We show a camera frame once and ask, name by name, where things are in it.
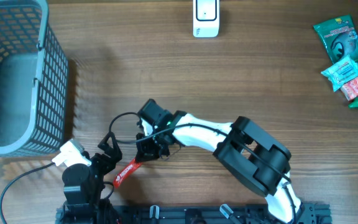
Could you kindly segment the red Nescafe stick sachet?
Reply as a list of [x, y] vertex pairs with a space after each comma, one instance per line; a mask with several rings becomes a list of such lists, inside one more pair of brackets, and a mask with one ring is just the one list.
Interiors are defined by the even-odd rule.
[[128, 163], [125, 168], [118, 173], [113, 181], [113, 186], [118, 188], [131, 174], [133, 174], [140, 166], [142, 165], [141, 162], [137, 162], [135, 158]]

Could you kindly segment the green 3M gloves packet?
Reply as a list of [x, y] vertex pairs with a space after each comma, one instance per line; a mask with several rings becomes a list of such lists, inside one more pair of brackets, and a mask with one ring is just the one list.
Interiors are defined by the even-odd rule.
[[335, 17], [316, 24], [318, 34], [332, 63], [346, 56], [358, 64], [358, 33], [350, 15]]

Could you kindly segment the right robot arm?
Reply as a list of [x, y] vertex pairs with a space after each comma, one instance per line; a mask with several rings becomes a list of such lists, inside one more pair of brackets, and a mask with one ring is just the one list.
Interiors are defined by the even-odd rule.
[[243, 186], [263, 197], [277, 221], [298, 222], [302, 202], [291, 186], [291, 153], [251, 119], [240, 116], [232, 123], [215, 123], [185, 111], [171, 113], [153, 99], [137, 115], [144, 130], [137, 138], [138, 161], [168, 157], [174, 144], [205, 149]]

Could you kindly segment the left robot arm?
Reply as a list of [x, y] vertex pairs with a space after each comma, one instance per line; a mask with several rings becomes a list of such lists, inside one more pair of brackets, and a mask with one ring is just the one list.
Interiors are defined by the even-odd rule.
[[75, 139], [60, 148], [63, 163], [67, 166], [62, 174], [66, 201], [57, 209], [56, 223], [122, 222], [109, 196], [101, 196], [105, 186], [113, 185], [105, 181], [104, 176], [116, 168], [122, 152], [112, 132], [105, 135], [98, 147], [103, 153], [96, 153], [93, 157]]

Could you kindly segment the red white small packet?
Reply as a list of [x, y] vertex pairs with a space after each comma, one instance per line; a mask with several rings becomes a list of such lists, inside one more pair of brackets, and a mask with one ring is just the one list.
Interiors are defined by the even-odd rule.
[[355, 77], [351, 81], [343, 84], [341, 91], [348, 101], [356, 98], [358, 96], [358, 77]]

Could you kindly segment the pale teal tissue packet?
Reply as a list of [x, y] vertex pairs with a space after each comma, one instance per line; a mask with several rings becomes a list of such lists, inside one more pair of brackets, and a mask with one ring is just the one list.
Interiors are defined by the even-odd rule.
[[322, 71], [321, 74], [332, 83], [333, 92], [335, 92], [345, 83], [358, 77], [358, 64], [347, 55]]

